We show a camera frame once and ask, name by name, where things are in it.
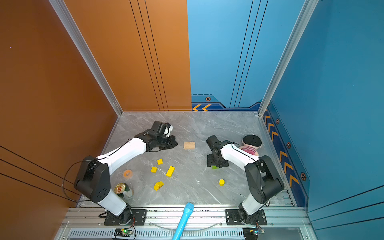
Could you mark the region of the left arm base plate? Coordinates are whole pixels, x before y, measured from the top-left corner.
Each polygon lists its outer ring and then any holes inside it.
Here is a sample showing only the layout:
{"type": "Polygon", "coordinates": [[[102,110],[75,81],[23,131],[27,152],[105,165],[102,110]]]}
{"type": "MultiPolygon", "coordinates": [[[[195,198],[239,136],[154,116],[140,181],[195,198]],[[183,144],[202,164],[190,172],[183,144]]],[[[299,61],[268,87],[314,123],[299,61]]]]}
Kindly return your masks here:
{"type": "Polygon", "coordinates": [[[110,212],[106,214],[100,214],[105,217],[104,225],[105,226],[143,226],[147,217],[147,210],[145,209],[130,209],[128,212],[128,217],[124,218],[120,216],[115,216],[110,212]]]}

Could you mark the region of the circuit board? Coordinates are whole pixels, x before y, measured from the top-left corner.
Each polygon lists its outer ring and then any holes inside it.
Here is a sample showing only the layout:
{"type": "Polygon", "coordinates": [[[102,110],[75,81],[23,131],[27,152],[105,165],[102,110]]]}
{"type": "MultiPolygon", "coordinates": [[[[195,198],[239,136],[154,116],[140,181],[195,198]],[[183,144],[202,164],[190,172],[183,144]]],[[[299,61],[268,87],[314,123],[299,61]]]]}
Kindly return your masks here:
{"type": "Polygon", "coordinates": [[[257,240],[263,235],[265,230],[262,228],[243,228],[243,236],[245,240],[257,240]]]}
{"type": "Polygon", "coordinates": [[[116,228],[113,238],[117,240],[133,240],[135,238],[135,232],[132,229],[116,228]]]}

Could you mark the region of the cyan tube pole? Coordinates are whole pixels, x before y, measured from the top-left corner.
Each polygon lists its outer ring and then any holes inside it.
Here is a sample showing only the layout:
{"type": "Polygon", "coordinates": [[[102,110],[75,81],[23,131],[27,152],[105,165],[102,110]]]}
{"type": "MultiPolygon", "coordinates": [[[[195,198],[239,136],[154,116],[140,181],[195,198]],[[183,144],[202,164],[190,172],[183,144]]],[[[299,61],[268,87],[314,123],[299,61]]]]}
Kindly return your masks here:
{"type": "Polygon", "coordinates": [[[194,205],[192,203],[187,203],[184,207],[183,215],[179,221],[179,224],[175,230],[172,240],[179,240],[183,234],[185,226],[188,222],[189,217],[194,211],[194,205]]]}

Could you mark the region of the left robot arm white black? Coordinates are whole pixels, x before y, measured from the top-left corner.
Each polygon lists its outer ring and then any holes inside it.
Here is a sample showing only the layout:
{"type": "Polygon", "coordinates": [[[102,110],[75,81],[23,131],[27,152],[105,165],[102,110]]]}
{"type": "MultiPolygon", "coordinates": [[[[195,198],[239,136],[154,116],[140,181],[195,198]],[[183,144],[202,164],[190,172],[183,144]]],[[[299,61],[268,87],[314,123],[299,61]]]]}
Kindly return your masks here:
{"type": "Polygon", "coordinates": [[[150,129],[135,135],[117,149],[96,158],[84,158],[79,161],[81,165],[74,188],[115,216],[119,224],[127,224],[132,218],[131,206],[112,190],[111,175],[128,161],[154,148],[159,151],[175,148],[178,143],[172,130],[170,123],[155,121],[150,129]]]}

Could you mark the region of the small orange cup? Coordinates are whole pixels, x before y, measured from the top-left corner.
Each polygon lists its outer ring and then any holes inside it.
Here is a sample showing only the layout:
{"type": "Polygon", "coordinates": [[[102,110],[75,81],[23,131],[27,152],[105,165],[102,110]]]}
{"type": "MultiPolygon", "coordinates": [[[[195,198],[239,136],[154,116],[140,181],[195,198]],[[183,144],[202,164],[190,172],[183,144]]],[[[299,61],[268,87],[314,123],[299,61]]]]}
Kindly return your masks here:
{"type": "Polygon", "coordinates": [[[126,170],[123,172],[123,177],[125,179],[131,179],[133,177],[133,171],[132,170],[126,170]]]}

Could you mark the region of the metal tin can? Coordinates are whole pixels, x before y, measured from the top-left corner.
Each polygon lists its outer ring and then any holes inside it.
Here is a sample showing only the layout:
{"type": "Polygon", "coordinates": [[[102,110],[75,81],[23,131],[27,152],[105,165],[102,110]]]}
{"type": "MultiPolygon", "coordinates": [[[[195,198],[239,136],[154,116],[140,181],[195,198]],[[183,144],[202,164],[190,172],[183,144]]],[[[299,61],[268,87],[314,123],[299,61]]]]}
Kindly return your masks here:
{"type": "Polygon", "coordinates": [[[125,202],[133,198],[134,191],[126,183],[119,183],[114,188],[115,194],[125,202]]]}

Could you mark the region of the yellow long block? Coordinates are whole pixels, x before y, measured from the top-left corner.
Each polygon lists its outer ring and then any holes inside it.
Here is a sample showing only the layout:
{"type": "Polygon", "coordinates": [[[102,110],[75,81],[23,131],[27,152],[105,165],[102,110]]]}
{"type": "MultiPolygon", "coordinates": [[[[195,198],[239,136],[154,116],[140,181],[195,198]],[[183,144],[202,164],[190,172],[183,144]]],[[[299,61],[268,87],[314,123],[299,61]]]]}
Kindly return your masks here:
{"type": "Polygon", "coordinates": [[[167,173],[166,173],[166,176],[169,177],[169,178],[171,178],[172,175],[173,175],[173,173],[174,173],[174,171],[175,171],[175,167],[170,166],[169,169],[168,169],[168,171],[167,171],[167,173]]]}

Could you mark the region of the plush doll pink black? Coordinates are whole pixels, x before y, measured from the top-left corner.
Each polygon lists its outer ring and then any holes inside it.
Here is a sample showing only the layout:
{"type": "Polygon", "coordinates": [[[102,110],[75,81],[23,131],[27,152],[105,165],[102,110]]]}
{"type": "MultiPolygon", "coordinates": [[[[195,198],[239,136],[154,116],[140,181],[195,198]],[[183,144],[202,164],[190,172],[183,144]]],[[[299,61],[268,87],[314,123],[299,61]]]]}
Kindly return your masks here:
{"type": "Polygon", "coordinates": [[[261,139],[256,135],[247,135],[242,140],[242,145],[239,147],[242,151],[259,156],[258,149],[262,146],[261,139]]]}

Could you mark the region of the right circuit board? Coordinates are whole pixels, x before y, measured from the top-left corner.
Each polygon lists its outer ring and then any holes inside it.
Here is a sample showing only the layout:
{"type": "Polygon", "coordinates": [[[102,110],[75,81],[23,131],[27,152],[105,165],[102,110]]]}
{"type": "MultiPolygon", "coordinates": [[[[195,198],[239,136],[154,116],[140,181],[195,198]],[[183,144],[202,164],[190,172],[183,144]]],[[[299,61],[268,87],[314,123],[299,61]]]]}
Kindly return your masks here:
{"type": "Polygon", "coordinates": [[[263,235],[265,230],[262,228],[243,228],[243,236],[245,240],[257,240],[263,235]]]}

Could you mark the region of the yellow cylinder block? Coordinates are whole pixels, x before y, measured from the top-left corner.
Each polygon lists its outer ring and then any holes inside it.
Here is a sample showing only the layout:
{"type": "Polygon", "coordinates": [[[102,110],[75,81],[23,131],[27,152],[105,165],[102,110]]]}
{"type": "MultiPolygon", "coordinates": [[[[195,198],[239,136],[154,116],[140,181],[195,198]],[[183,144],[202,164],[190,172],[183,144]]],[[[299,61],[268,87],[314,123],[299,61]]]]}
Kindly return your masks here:
{"type": "Polygon", "coordinates": [[[226,182],[225,182],[224,179],[220,179],[220,180],[219,180],[219,186],[222,187],[225,183],[226,183],[226,182]]]}

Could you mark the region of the natural wood block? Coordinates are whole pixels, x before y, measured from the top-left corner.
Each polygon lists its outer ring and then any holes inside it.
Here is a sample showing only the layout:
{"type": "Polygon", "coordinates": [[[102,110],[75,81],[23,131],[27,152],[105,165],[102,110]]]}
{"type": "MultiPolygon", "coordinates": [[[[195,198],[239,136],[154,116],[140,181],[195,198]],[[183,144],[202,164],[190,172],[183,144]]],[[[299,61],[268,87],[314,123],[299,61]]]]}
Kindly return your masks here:
{"type": "Polygon", "coordinates": [[[195,146],[184,146],[185,150],[193,150],[195,148],[196,148],[195,146]]]}
{"type": "Polygon", "coordinates": [[[195,147],[195,142],[184,142],[184,147],[195,147]]]}

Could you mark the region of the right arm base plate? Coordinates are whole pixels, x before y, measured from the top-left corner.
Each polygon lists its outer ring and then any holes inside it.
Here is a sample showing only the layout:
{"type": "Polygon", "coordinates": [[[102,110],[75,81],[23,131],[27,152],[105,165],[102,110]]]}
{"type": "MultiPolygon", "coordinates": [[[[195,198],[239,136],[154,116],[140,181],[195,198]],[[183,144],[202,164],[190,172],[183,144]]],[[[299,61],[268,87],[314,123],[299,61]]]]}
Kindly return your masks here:
{"type": "Polygon", "coordinates": [[[226,209],[227,225],[259,225],[266,226],[267,217],[264,210],[259,210],[252,215],[248,215],[244,210],[240,209],[226,209]]]}

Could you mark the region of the yellow block near front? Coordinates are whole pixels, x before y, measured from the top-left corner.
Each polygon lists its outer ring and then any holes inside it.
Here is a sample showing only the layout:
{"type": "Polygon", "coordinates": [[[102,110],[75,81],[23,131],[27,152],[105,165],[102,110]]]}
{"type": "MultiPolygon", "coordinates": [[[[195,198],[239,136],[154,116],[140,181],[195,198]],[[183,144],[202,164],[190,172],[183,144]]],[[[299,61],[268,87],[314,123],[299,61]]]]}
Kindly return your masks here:
{"type": "Polygon", "coordinates": [[[163,186],[164,186],[164,183],[162,181],[156,182],[154,185],[154,190],[157,192],[163,186]]]}

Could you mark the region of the aluminium front rail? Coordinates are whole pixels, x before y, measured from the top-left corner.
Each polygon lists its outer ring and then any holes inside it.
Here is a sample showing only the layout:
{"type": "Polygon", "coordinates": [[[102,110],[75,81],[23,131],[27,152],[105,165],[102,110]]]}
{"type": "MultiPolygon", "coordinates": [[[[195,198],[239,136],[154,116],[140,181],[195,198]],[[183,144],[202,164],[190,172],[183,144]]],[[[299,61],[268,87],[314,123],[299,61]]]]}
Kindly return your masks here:
{"type": "Polygon", "coordinates": [[[264,207],[245,225],[231,206],[132,208],[119,223],[102,208],[70,208],[56,240],[315,240],[303,208],[264,207]]]}

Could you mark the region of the left circuit board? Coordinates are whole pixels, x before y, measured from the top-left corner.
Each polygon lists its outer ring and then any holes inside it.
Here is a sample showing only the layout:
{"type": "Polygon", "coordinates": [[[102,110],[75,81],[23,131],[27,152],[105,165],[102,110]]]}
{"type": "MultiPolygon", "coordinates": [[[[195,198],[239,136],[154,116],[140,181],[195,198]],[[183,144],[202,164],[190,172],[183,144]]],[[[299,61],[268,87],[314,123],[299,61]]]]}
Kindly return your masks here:
{"type": "Polygon", "coordinates": [[[135,232],[132,229],[116,228],[113,238],[117,240],[133,240],[135,238],[135,232]]]}

